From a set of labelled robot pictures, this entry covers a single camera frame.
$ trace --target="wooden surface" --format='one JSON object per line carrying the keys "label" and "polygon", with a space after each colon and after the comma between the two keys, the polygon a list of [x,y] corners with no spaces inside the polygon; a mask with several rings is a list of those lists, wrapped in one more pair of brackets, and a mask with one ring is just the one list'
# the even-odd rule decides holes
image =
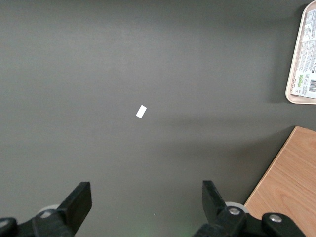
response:
{"label": "wooden surface", "polygon": [[283,213],[316,236],[316,132],[294,128],[245,206],[258,219]]}

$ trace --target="product label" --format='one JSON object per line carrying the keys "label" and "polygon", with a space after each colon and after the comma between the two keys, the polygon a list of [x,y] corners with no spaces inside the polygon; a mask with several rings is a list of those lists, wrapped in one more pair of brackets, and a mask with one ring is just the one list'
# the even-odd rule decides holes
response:
{"label": "product label", "polygon": [[316,9],[306,14],[295,72],[291,94],[316,99]]}

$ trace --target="barcode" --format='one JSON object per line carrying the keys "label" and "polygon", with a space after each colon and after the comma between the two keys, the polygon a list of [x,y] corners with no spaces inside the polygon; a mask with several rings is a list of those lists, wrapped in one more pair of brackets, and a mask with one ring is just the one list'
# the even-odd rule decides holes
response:
{"label": "barcode", "polygon": [[316,92],[316,80],[311,80],[309,92]]}

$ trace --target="plastic tray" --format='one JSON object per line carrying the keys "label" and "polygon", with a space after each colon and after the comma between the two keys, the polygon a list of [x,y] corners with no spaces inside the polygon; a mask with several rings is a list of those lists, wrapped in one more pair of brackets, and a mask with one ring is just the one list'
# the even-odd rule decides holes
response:
{"label": "plastic tray", "polygon": [[301,41],[301,34],[303,32],[303,27],[304,27],[304,23],[305,23],[305,17],[306,17],[306,13],[316,9],[316,0],[311,2],[304,10],[303,15],[302,15],[302,20],[301,20],[301,24],[300,24],[300,28],[298,31],[298,36],[297,36],[297,40],[296,40],[296,44],[295,44],[295,49],[294,49],[294,55],[293,55],[293,60],[292,60],[292,64],[291,64],[291,69],[290,69],[290,74],[288,77],[288,81],[287,81],[287,86],[286,86],[286,91],[285,91],[285,96],[286,98],[294,103],[294,104],[310,104],[310,105],[316,105],[316,99],[312,99],[312,98],[307,98],[307,97],[303,97],[303,96],[299,96],[299,95],[292,95],[291,94],[291,88],[292,88],[292,82],[294,79],[294,75],[295,75],[295,65],[296,65],[296,61],[297,61],[297,56],[299,55],[299,45],[300,45],[300,41]]}

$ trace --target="black plastic part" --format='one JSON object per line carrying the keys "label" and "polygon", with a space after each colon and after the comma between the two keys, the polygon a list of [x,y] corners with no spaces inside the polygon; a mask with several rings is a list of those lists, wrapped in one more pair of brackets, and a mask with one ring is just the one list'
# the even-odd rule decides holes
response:
{"label": "black plastic part", "polygon": [[14,218],[0,218],[0,236],[9,237],[16,232],[16,220]]}
{"label": "black plastic part", "polygon": [[35,237],[74,237],[75,233],[64,224],[63,217],[56,210],[46,210],[32,219]]}
{"label": "black plastic part", "polygon": [[45,210],[17,225],[0,219],[0,237],[73,237],[92,207],[89,182],[81,182],[56,210]]}
{"label": "black plastic part", "polygon": [[242,229],[242,237],[269,237],[269,235],[264,232],[261,224],[261,220],[252,217],[249,213],[247,215],[246,225]]}
{"label": "black plastic part", "polygon": [[229,237],[221,226],[204,224],[193,237]]}
{"label": "black plastic part", "polygon": [[273,222],[266,213],[258,220],[241,209],[238,215],[229,212],[225,202],[212,181],[203,181],[203,209],[208,224],[203,225],[194,237],[306,237],[297,225],[287,216],[275,213],[282,218]]}
{"label": "black plastic part", "polygon": [[[239,211],[238,215],[233,215],[229,210],[233,208]],[[225,233],[230,237],[237,237],[246,224],[247,215],[238,207],[226,207],[215,220],[215,225],[223,227]]]}
{"label": "black plastic part", "polygon": [[224,200],[212,181],[203,181],[202,203],[209,223],[214,223],[217,215],[226,207]]}
{"label": "black plastic part", "polygon": [[76,233],[92,207],[89,182],[81,182],[56,209],[64,215],[66,225]]}
{"label": "black plastic part", "polygon": [[[281,222],[274,222],[271,215],[277,215]],[[274,237],[306,237],[291,218],[280,213],[266,213],[262,216],[262,228],[270,236]]]}

